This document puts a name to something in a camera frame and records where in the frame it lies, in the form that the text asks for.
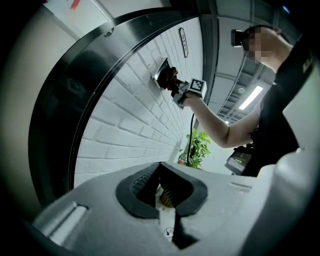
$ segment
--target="cable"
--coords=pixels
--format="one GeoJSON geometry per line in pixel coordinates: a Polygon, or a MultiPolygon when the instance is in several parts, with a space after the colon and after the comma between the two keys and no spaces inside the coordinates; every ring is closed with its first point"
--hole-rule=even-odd
{"type": "Polygon", "coordinates": [[[189,154],[190,154],[190,148],[191,148],[192,124],[193,124],[193,122],[194,122],[194,116],[195,116],[195,114],[193,114],[193,115],[192,115],[192,118],[191,118],[188,155],[186,156],[186,166],[188,166],[188,167],[190,167],[190,164],[189,164],[189,154]]]}

